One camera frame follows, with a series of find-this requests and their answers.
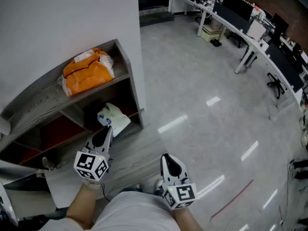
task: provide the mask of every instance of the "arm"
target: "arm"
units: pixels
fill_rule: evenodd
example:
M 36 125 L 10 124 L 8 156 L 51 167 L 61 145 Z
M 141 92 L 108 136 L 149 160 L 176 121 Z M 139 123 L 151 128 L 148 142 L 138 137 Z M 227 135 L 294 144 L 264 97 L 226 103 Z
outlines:
M 93 213 L 96 202 L 96 192 L 82 184 L 79 193 L 67 210 L 66 218 L 77 222 L 84 230 L 93 225 Z
M 203 231 L 188 208 L 174 210 L 173 214 L 181 231 Z

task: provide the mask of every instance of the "glossy floor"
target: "glossy floor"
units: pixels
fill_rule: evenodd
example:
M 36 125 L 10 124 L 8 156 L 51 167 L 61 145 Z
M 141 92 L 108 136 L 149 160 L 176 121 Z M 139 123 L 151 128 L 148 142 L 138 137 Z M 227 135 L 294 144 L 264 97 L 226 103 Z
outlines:
M 205 230 L 281 230 L 287 163 L 307 156 L 300 111 L 294 105 L 270 121 L 275 106 L 265 62 L 257 59 L 236 75 L 244 45 L 223 39 L 216 48 L 197 37 L 197 28 L 194 16 L 141 28 L 150 126 L 187 165 L 198 191 L 214 182 L 190 207 Z M 284 230 L 305 216 L 307 194 L 298 192 L 305 185 L 289 179 Z

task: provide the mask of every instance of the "white marker cube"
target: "white marker cube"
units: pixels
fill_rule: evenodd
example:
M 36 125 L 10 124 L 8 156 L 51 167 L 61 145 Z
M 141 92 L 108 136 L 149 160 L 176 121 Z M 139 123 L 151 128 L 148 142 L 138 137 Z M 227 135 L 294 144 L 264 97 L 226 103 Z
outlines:
M 74 169 L 82 178 L 100 181 L 108 168 L 109 166 L 104 156 L 77 152 Z
M 171 209 L 188 207 L 198 198 L 196 184 L 168 186 L 163 197 Z

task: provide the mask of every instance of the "orange bag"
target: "orange bag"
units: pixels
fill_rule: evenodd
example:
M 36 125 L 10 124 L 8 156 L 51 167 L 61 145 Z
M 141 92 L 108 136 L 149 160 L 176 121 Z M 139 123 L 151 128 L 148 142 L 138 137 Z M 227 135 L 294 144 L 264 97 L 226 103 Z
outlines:
M 101 62 L 106 62 L 110 56 L 101 49 L 92 49 L 94 54 L 80 62 L 73 59 L 63 70 L 63 89 L 67 96 L 91 89 L 114 78 L 111 65 L 106 67 Z

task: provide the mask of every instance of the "white desk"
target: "white desk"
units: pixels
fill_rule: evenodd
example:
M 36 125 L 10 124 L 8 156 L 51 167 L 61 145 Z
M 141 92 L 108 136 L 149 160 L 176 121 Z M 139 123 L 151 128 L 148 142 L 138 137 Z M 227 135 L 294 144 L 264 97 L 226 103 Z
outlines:
M 236 28 L 234 25 L 232 25 L 230 22 L 226 21 L 225 19 L 223 19 L 222 17 L 218 16 L 216 13 L 213 13 L 213 9 L 211 7 L 205 7 L 201 4 L 197 4 L 191 0 L 183 0 L 185 2 L 185 9 L 184 9 L 184 14 L 186 15 L 187 13 L 187 4 L 193 5 L 197 8 L 200 8 L 201 10 L 203 10 L 203 14 L 202 14 L 202 18 L 201 18 L 201 22 L 198 28 L 198 32 L 197 32 L 197 36 L 201 35 L 202 32 L 202 28 L 203 28 L 203 24 L 205 21 L 205 16 L 206 13 L 209 13 L 212 15 L 213 18 L 215 18 L 217 21 L 221 22 L 224 26 L 226 26 L 229 30 L 231 30 L 232 32 L 238 34 L 239 36 L 241 36 L 248 44 L 248 52 L 246 53 L 246 55 L 244 56 L 244 58 L 242 59 L 242 61 L 240 62 L 240 64 L 237 66 L 237 68 L 235 69 L 235 73 L 237 74 L 242 67 L 244 66 L 244 63 L 247 61 L 248 57 L 250 56 L 250 54 L 252 52 L 255 52 L 254 56 L 256 56 L 257 54 L 262 55 L 268 62 L 269 64 L 277 71 L 278 75 L 279 75 L 279 79 L 281 81 L 283 81 L 286 85 L 286 87 L 288 88 L 288 90 L 290 91 L 291 95 L 293 96 L 295 102 L 298 104 L 298 107 L 300 108 L 300 101 L 301 101 L 301 97 L 302 97 L 302 93 L 303 93 L 303 89 L 301 88 L 299 91 L 297 91 L 296 93 L 293 91 L 293 87 L 291 87 L 291 85 L 289 84 L 289 82 L 287 81 L 287 79 L 284 77 L 284 75 L 282 74 L 282 72 L 279 70 L 279 68 L 276 66 L 276 64 L 269 58 L 269 56 L 267 56 L 265 54 L 265 52 L 263 51 L 263 49 L 260 47 L 259 43 L 257 41 L 255 41 L 253 38 L 248 37 L 246 34 L 243 33 L 242 30 L 239 30 L 238 28 Z M 285 109 L 287 109 L 290 105 L 288 105 L 287 107 L 283 108 L 283 109 L 278 109 L 278 112 L 274 115 L 274 117 L 269 117 L 271 120 L 275 119 L 275 117 L 283 112 Z

